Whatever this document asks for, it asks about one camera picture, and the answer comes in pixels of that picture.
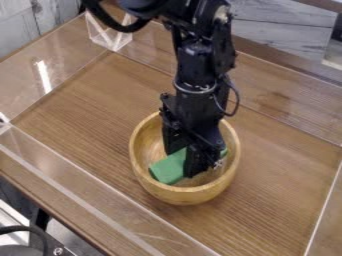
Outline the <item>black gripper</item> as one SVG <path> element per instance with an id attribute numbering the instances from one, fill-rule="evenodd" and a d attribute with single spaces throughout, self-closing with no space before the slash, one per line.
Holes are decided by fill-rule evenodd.
<path id="1" fill-rule="evenodd" d="M 183 172 L 192 178 L 215 166 L 219 148 L 227 147 L 219 130 L 227 106 L 227 81 L 192 85 L 173 81 L 175 94 L 160 95 L 161 135 L 165 154 L 185 146 Z"/>

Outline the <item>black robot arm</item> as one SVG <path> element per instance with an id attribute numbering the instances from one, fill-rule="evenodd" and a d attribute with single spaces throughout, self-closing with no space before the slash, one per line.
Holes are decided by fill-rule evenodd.
<path id="1" fill-rule="evenodd" d="M 163 144 L 168 159 L 184 155 L 179 160 L 180 176 L 191 178 L 213 168 L 227 152 L 219 123 L 235 115 L 227 103 L 228 95 L 237 92 L 228 76 L 236 58 L 229 1 L 110 0 L 136 18 L 129 25 L 114 20 L 101 1 L 81 3 L 113 30 L 132 33 L 159 19 L 171 32 L 176 93 L 160 95 Z"/>

